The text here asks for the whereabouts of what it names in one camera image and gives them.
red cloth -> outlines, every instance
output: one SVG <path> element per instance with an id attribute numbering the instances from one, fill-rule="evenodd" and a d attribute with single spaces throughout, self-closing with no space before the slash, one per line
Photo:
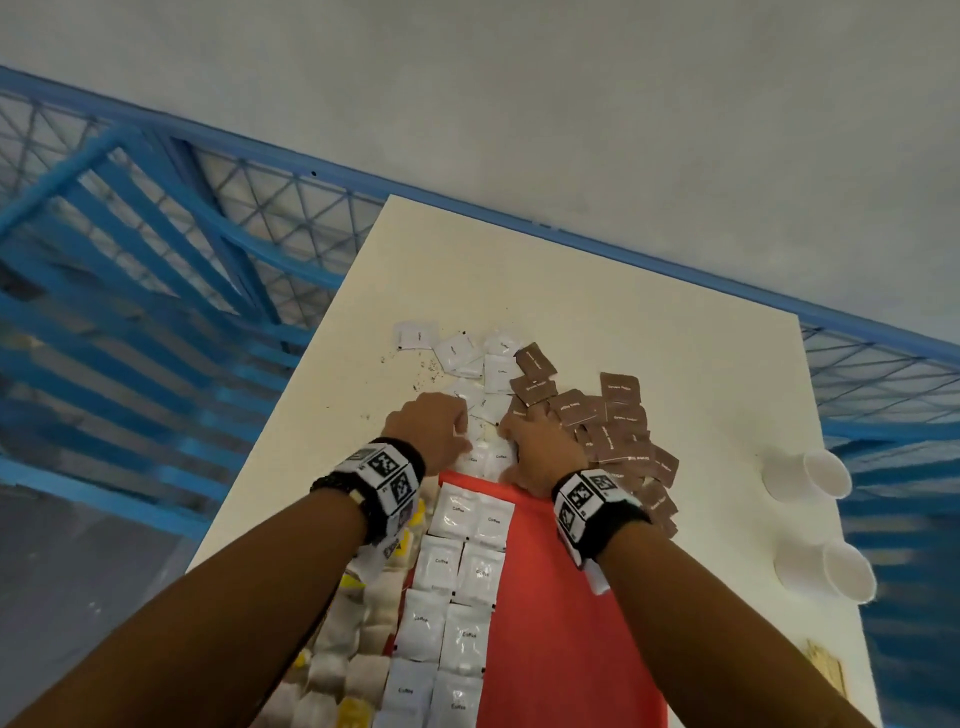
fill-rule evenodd
<path id="1" fill-rule="evenodd" d="M 516 504 L 478 728 L 666 728 L 666 703 L 613 594 L 590 591 L 560 543 L 550 503 L 459 473 L 440 480 Z"/>

paper cup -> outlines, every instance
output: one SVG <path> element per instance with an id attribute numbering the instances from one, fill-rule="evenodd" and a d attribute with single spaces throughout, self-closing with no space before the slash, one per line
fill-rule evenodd
<path id="1" fill-rule="evenodd" d="M 843 498 L 853 482 L 843 461 L 832 452 L 813 449 L 799 455 L 771 457 L 763 463 L 763 485 L 783 502 L 817 497 Z"/>
<path id="2" fill-rule="evenodd" d="M 876 576 L 867 557 L 839 539 L 825 544 L 784 544 L 774 569 L 791 592 L 866 604 L 876 597 Z"/>

white table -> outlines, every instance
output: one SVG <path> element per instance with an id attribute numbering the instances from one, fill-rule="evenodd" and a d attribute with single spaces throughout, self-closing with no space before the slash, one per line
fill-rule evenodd
<path id="1" fill-rule="evenodd" d="M 796 317 L 399 198 L 191 566 L 301 497 L 418 390 L 446 384 L 428 352 L 392 351 L 404 319 L 438 320 L 443 334 L 529 332 L 561 390 L 599 394 L 599 372 L 637 375 L 654 442 L 681 460 L 676 542 L 794 643 L 812 638 L 836 655 L 853 704 L 880 724 L 857 608 L 794 596 L 773 570 L 778 540 L 841 534 L 832 502 L 778 503 L 760 481 L 764 451 L 823 446 Z"/>

